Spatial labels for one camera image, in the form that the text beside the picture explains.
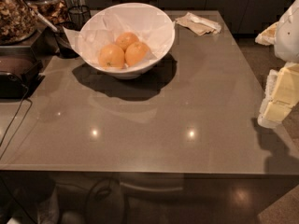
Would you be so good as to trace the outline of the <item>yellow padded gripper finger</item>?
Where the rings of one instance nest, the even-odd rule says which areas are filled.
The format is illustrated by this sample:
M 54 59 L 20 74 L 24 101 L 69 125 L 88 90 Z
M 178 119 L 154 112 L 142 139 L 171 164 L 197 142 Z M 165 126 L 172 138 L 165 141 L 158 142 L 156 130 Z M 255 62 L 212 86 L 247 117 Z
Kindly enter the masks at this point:
M 258 124 L 275 129 L 299 103 L 299 63 L 286 63 L 279 71 L 271 70 L 264 94 Z
M 261 33 L 257 35 L 255 38 L 255 42 L 264 46 L 271 46 L 275 44 L 275 36 L 277 30 L 278 23 L 274 22 L 268 28 L 263 30 Z

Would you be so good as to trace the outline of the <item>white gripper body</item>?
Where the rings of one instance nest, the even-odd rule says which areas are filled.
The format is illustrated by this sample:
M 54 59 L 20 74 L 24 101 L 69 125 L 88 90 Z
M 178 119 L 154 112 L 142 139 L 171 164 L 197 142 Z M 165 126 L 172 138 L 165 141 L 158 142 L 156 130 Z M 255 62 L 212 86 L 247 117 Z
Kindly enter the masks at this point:
M 287 63 L 299 63 L 299 0 L 295 0 L 278 21 L 275 55 Z

